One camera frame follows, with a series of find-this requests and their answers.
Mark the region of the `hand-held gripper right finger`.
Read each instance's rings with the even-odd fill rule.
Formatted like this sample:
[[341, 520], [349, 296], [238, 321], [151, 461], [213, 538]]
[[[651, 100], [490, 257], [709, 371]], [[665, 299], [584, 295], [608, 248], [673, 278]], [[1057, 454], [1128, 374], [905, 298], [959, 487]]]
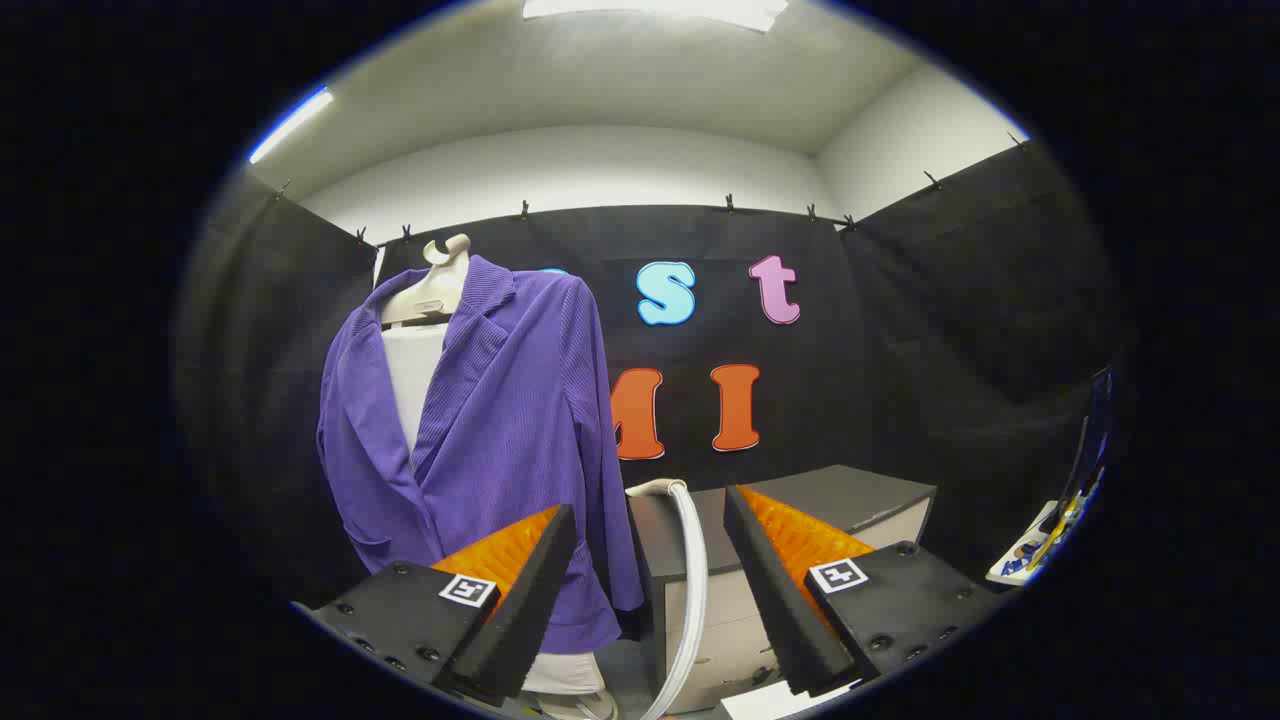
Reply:
[[795, 694], [865, 685], [915, 667], [1001, 605], [915, 542], [874, 550], [745, 486], [726, 489], [723, 525]]

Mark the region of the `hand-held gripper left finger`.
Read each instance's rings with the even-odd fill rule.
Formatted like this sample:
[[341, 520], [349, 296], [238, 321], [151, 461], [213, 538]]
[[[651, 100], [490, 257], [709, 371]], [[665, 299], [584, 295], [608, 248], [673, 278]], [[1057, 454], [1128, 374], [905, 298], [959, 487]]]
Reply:
[[415, 688], [498, 707], [522, 689], [576, 544], [573, 507], [558, 503], [430, 566], [394, 561], [328, 603], [292, 607]]

